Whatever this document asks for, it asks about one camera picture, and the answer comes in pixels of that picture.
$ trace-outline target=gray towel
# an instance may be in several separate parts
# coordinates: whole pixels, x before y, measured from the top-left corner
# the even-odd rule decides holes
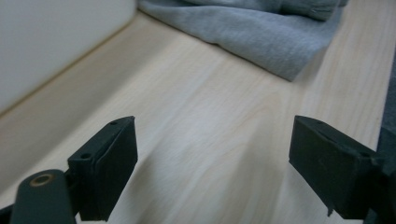
[[[275,75],[294,80],[309,60],[329,45],[341,16],[339,6],[346,2],[139,0],[139,8]]]

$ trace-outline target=wood grain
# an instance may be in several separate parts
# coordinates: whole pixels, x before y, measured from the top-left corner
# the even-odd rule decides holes
[[[288,165],[295,115],[375,148],[396,2],[351,0],[294,82],[138,13],[0,117],[0,205],[113,119],[136,117],[139,162],[109,223],[361,223],[327,209]]]

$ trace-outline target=screw hole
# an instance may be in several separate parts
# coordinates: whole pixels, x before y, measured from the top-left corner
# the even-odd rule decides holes
[[[44,186],[44,185],[48,184],[49,182],[51,182],[53,177],[54,177],[54,175],[51,175],[51,174],[40,175],[40,176],[34,178],[32,181],[30,181],[30,186],[32,186],[32,187]]]
[[[82,159],[88,159],[90,156],[91,156],[90,153],[84,153],[84,154],[81,155],[81,158]]]

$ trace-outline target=white wall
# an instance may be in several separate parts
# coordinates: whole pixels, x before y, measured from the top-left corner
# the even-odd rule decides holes
[[[135,0],[0,0],[0,113],[118,31]]]

